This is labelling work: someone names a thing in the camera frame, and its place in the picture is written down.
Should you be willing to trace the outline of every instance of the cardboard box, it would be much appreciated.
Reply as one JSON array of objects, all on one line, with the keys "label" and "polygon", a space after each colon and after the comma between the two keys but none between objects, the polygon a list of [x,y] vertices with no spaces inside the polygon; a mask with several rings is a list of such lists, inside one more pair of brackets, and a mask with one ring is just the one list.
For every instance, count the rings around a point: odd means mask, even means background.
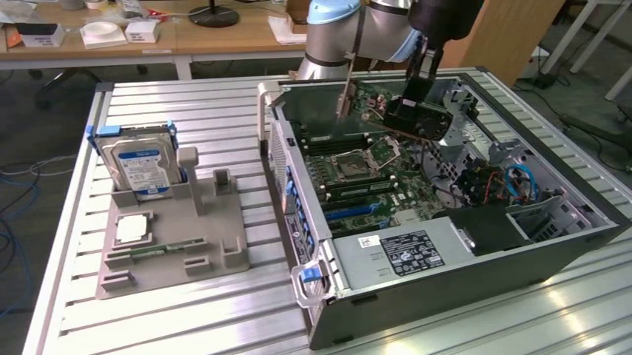
[{"label": "cardboard box", "polygon": [[288,23],[293,33],[308,33],[308,12],[310,0],[288,0]]},{"label": "cardboard box", "polygon": [[155,21],[135,21],[127,25],[126,37],[130,43],[157,43],[159,35]]},{"label": "cardboard box", "polygon": [[17,24],[27,47],[59,47],[67,33],[61,24]]}]

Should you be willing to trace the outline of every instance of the green circuit board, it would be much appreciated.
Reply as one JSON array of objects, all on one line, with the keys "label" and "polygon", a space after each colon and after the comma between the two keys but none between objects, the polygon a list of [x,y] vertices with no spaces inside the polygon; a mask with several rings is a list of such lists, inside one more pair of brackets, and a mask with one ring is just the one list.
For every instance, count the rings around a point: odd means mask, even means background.
[{"label": "green circuit board", "polygon": [[333,155],[305,156],[335,237],[416,223],[445,209],[412,154],[388,135],[367,138],[369,147]]},{"label": "green circuit board", "polygon": [[363,82],[356,83],[356,99],[352,112],[368,123],[383,124],[387,104],[393,98],[391,90]]}]

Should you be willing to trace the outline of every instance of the motherboard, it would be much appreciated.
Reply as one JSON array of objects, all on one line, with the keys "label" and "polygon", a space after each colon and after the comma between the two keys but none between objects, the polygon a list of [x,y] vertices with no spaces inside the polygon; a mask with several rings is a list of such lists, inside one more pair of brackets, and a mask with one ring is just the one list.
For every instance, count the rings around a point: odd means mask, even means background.
[{"label": "motherboard", "polygon": [[445,209],[408,142],[359,135],[308,143],[304,151],[335,237],[429,220]]}]

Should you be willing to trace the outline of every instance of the wooden desk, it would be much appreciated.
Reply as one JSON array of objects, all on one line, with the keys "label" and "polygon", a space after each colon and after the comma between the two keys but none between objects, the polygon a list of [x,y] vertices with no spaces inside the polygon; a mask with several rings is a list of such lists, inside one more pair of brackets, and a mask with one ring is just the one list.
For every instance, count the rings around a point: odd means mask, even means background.
[{"label": "wooden desk", "polygon": [[[282,16],[284,6],[272,4],[242,4],[236,1],[217,1],[240,13],[240,23],[225,28],[206,28],[189,20],[177,25],[178,53],[261,53],[305,51],[305,45],[282,46],[274,39],[268,24],[268,16]],[[180,0],[177,12],[188,13],[192,9],[209,4],[208,0]]]},{"label": "wooden desk", "polygon": [[[146,7],[167,13],[188,13],[204,4],[204,0],[143,2]],[[63,45],[58,48],[27,48],[19,44],[0,53],[0,70],[173,63],[180,79],[192,80],[190,63],[194,61],[302,57],[305,46],[282,46],[274,40],[268,16],[281,14],[261,8],[269,7],[282,12],[282,6],[249,5],[234,1],[230,6],[241,14],[236,26],[206,28],[194,25],[186,16],[178,16],[159,24],[158,43],[87,50],[79,28],[86,24],[86,18],[101,15],[101,11],[66,11],[57,3],[43,3],[37,10],[41,16],[73,29]]]}]

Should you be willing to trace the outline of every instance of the aluminum table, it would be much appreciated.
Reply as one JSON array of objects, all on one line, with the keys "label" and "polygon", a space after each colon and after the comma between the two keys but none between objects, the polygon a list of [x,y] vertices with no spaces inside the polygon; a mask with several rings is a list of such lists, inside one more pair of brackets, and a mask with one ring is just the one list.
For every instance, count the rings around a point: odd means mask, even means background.
[{"label": "aluminum table", "polygon": [[[582,177],[632,217],[632,194],[507,86],[467,72]],[[372,75],[393,75],[375,72]],[[97,300],[113,181],[82,144],[25,354],[578,354],[632,349],[632,236],[587,254],[546,283],[322,351],[310,351],[257,138],[257,84],[285,76],[117,84],[95,94],[89,124],[174,120],[198,147],[201,175],[237,176],[252,270]],[[514,137],[480,107],[483,124]]]}]

